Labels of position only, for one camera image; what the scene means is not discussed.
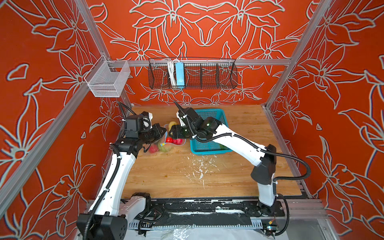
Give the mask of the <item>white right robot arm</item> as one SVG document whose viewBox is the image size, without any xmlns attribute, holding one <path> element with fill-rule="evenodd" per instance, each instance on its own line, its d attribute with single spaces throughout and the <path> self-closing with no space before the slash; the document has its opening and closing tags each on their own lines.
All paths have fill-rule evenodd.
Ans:
<svg viewBox="0 0 384 240">
<path fill-rule="evenodd" d="M 178 106 L 178 109 L 177 118 L 180 124 L 171 127 L 170 137 L 195 140 L 203 144 L 215 142 L 248 160 L 254 166 L 251 177 L 258 185 L 261 205 L 271 207 L 275 203 L 278 196 L 276 185 L 279 180 L 299 181 L 305 180 L 311 175 L 311 168 L 306 162 L 292 155 L 277 153 L 273 145 L 257 144 L 232 131 L 224 123 L 213 117 L 203 119 L 191 107 Z M 298 177 L 276 177 L 277 157 L 299 162 L 305 166 L 305 174 Z"/>
</svg>

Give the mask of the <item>red round fruit toy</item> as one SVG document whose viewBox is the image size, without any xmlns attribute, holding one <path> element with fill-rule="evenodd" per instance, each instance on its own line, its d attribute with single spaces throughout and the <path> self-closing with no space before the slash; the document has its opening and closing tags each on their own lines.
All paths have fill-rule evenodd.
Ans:
<svg viewBox="0 0 384 240">
<path fill-rule="evenodd" d="M 175 140 L 175 144 L 176 145 L 182 145 L 184 143 L 184 140 L 183 139 L 177 139 Z"/>
</svg>

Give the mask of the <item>yellow green potato toy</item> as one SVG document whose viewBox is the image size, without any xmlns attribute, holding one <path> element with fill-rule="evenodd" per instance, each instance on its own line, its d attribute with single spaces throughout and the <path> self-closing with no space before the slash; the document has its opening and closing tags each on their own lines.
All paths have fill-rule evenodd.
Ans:
<svg viewBox="0 0 384 240">
<path fill-rule="evenodd" d="M 170 122 L 169 125 L 168 125 L 168 130 L 170 131 L 172 129 L 172 127 L 175 126 L 175 125 L 178 125 L 178 123 L 175 122 L 175 121 Z"/>
</svg>

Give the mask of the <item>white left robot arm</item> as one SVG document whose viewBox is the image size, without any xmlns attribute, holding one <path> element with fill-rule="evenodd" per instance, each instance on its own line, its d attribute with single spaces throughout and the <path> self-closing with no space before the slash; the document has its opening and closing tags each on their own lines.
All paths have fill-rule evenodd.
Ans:
<svg viewBox="0 0 384 240">
<path fill-rule="evenodd" d="M 122 204 L 128 175 L 140 150 L 160 140 L 166 129 L 152 122 L 152 113 L 142 112 L 125 117 L 124 134 L 110 144 L 110 167 L 95 201 L 76 222 L 84 240 L 123 240 L 129 223 L 146 210 L 149 195 L 137 194 Z"/>
</svg>

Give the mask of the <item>green cabbage toy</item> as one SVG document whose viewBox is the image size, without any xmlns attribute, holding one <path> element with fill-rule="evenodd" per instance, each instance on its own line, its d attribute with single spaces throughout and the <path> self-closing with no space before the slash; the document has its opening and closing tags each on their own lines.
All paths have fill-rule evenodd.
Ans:
<svg viewBox="0 0 384 240">
<path fill-rule="evenodd" d="M 172 146 L 169 145 L 168 143 L 160 143 L 158 144 L 158 149 L 160 152 L 167 153 L 172 149 Z"/>
</svg>

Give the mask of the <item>clear zip top bag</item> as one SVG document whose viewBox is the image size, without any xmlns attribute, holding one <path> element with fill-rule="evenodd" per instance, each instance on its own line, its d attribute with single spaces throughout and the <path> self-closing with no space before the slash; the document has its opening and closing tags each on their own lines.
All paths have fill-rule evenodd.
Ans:
<svg viewBox="0 0 384 240">
<path fill-rule="evenodd" d="M 183 146 L 185 143 L 186 143 L 185 139 L 173 139 L 172 137 L 169 136 L 168 132 L 166 132 L 160 140 L 151 144 L 149 148 L 149 153 L 150 154 L 154 154 L 157 152 L 167 153 L 172 148 L 177 146 Z"/>
</svg>

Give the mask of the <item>red radish toy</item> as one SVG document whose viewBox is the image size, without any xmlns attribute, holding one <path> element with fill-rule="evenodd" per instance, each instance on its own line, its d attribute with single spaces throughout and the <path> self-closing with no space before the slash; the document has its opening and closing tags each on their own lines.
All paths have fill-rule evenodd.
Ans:
<svg viewBox="0 0 384 240">
<path fill-rule="evenodd" d="M 154 153 L 157 153 L 159 151 L 159 147 L 157 145 L 151 145 L 148 152 L 150 154 L 154 154 Z"/>
</svg>

